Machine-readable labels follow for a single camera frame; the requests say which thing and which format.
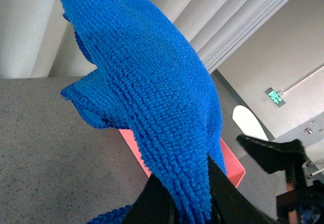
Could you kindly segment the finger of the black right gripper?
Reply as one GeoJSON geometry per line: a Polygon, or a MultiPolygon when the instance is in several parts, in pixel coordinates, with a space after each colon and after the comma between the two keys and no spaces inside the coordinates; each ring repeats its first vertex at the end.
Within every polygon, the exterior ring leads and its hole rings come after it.
{"type": "Polygon", "coordinates": [[[277,223],[250,203],[210,156],[208,156],[208,174],[212,205],[211,223],[277,223]]]}

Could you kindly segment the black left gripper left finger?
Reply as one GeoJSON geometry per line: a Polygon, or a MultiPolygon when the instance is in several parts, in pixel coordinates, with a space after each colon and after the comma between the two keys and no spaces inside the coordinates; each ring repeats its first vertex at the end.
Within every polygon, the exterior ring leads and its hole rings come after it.
{"type": "Polygon", "coordinates": [[[177,223],[177,209],[173,198],[155,175],[149,177],[122,223],[177,223]]]}

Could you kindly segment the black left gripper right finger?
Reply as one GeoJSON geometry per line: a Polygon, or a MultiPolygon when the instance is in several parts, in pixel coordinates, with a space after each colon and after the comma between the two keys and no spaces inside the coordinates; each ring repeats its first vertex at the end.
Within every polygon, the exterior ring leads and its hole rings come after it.
{"type": "Polygon", "coordinates": [[[277,143],[240,134],[236,140],[269,174],[301,166],[307,161],[305,149],[298,139],[277,143]]]}

